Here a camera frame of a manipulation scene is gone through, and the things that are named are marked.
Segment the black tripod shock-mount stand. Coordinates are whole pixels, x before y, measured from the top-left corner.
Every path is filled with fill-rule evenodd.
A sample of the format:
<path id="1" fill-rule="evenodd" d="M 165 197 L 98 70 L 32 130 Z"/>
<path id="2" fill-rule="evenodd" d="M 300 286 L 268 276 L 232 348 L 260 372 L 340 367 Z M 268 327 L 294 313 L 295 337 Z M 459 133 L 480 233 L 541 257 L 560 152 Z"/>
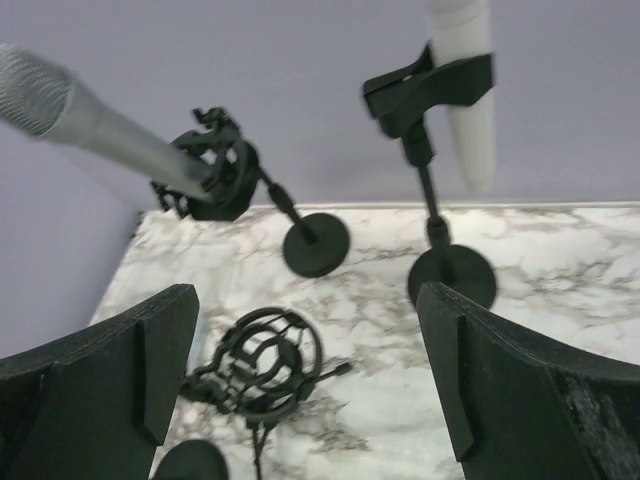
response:
<path id="1" fill-rule="evenodd" d="M 299 313 L 262 307 L 241 317 L 219 341 L 209 363 L 187 374 L 180 395 L 244 419 L 256 477 L 268 435 L 298 410 L 318 383 L 352 370 L 345 361 L 324 371 L 318 330 Z"/>

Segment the silver microphone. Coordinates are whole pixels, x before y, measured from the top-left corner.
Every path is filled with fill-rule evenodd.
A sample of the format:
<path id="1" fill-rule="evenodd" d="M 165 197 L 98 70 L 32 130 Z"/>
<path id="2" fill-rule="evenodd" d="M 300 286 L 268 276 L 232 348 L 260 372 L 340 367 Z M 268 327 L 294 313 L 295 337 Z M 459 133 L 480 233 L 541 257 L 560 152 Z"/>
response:
<path id="1" fill-rule="evenodd" d="M 1 45 L 1 120 L 23 134 L 102 156 L 182 194 L 209 200 L 210 168 L 107 106 L 69 69 Z"/>

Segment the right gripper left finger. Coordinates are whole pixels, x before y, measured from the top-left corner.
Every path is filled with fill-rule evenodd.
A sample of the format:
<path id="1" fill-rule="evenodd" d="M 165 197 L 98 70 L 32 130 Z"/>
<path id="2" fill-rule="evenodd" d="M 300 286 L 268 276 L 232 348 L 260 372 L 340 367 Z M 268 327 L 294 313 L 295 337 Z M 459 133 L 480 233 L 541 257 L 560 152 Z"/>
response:
<path id="1" fill-rule="evenodd" d="M 145 479 L 166 438 L 199 299 L 176 284 L 1 361 L 4 479 Z"/>

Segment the black round-base clip stand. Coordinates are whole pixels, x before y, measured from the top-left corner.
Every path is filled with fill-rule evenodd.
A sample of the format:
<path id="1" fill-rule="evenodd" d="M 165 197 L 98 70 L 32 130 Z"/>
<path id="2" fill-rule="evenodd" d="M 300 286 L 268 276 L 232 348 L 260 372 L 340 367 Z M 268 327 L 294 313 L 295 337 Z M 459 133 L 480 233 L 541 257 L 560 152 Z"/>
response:
<path id="1" fill-rule="evenodd" d="M 497 296 L 493 267 L 476 250 L 452 242 L 431 175 L 435 150 L 426 113 L 435 106 L 448 106 L 445 102 L 448 84 L 437 72 L 427 44 L 413 63 L 366 80 L 362 97 L 381 132 L 401 141 L 405 159 L 419 175 L 428 211 L 426 234 L 430 248 L 415 260 L 409 271 L 407 292 L 411 303 L 417 304 L 421 286 L 432 281 L 443 283 L 489 309 Z"/>

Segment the black round-base shock-mount stand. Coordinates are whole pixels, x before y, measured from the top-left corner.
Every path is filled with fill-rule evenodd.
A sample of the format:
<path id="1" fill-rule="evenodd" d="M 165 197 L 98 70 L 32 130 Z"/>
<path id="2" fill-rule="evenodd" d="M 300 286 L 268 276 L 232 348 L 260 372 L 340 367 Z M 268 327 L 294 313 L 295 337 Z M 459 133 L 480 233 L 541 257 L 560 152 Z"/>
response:
<path id="1" fill-rule="evenodd" d="M 262 182 L 271 202 L 292 222 L 282 246 L 287 267 L 304 278 L 320 278 L 336 270 L 350 248 L 350 234 L 342 220 L 323 212 L 302 217 L 292 197 L 271 179 L 260 163 L 258 151 L 224 108 L 216 106 L 207 111 L 196 108 L 192 114 L 204 130 L 187 131 L 172 145 L 211 169 L 204 187 L 212 199 L 192 199 L 166 184 L 152 181 L 150 186 L 160 207 L 174 211 L 181 219 L 230 223 L 248 211 Z"/>

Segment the white microphone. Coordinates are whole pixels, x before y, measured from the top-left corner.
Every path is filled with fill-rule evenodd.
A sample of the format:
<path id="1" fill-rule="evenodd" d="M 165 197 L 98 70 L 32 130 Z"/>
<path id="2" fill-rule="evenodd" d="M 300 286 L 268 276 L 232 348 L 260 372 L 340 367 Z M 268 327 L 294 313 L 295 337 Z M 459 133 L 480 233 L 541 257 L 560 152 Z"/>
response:
<path id="1" fill-rule="evenodd" d="M 431 56 L 449 81 L 449 124 L 467 187 L 491 188 L 496 164 L 494 74 L 487 1 L 428 1 Z"/>

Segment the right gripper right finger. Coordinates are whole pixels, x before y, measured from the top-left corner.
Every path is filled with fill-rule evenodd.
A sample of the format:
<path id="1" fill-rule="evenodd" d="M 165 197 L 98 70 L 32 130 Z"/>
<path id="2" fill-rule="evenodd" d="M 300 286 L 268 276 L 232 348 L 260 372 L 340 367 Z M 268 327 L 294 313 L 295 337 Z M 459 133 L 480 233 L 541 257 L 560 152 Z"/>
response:
<path id="1" fill-rule="evenodd" d="M 569 346 L 439 283 L 422 336 L 467 479 L 636 479 L 638 366 Z"/>

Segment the black round-base holder stand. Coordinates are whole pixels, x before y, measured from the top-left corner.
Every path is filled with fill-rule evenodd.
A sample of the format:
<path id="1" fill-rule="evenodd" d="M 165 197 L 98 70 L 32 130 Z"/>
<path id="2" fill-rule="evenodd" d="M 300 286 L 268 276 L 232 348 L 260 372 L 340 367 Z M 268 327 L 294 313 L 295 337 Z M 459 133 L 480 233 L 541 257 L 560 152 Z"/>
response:
<path id="1" fill-rule="evenodd" d="M 229 480 L 222 452 L 206 440 L 181 442 L 159 462 L 153 480 Z"/>

